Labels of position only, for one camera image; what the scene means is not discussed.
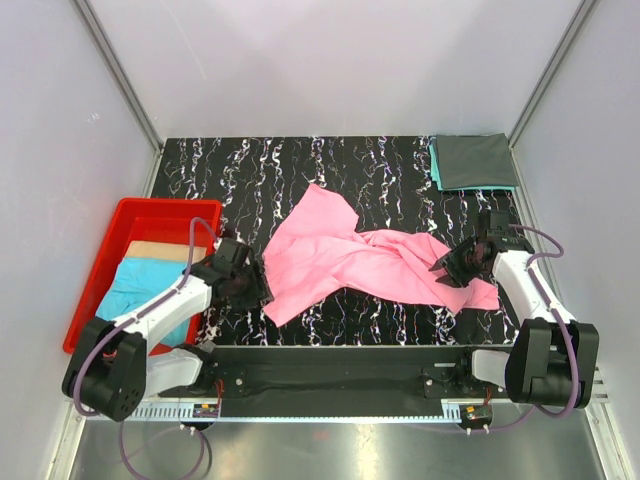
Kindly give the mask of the pink t shirt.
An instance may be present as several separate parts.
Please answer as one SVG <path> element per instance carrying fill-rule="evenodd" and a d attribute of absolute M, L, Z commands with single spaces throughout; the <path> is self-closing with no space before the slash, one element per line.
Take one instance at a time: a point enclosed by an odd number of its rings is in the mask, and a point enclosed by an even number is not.
<path fill-rule="evenodd" d="M 474 279 L 463 288 L 439 282 L 432 266 L 448 247 L 429 233 L 381 229 L 359 233 L 358 214 L 339 194 L 310 185 L 276 229 L 263 258 L 273 299 L 265 315 L 282 326 L 341 288 L 452 313 L 496 310 L 496 286 Z"/>

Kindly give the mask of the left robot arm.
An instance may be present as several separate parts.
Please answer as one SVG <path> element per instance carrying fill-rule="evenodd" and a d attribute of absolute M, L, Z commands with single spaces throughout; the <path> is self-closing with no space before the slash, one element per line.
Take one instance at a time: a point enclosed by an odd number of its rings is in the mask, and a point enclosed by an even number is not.
<path fill-rule="evenodd" d="M 210 350 L 183 343 L 156 355 L 154 348 L 183 321 L 212 304 L 252 310 L 271 301 L 264 262 L 248 245 L 224 238 L 201 261 L 189 262 L 162 293 L 113 321 L 94 317 L 83 327 L 62 391 L 76 411 L 115 422 L 131 416 L 142 400 L 184 387 L 196 396 L 215 386 Z"/>

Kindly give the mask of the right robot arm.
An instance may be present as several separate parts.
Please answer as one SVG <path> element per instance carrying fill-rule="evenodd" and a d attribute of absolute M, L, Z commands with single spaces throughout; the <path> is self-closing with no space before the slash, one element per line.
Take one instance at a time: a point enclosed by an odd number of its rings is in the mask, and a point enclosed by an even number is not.
<path fill-rule="evenodd" d="M 470 397 L 492 384 L 514 403 L 562 418 L 590 401 L 599 333 L 594 325 L 576 321 L 561 304 L 540 274 L 544 253 L 520 236 L 522 229 L 508 213 L 486 211 L 475 235 L 431 269 L 438 282 L 454 288 L 492 276 L 521 323 L 510 351 L 473 350 L 454 371 L 454 384 Z"/>

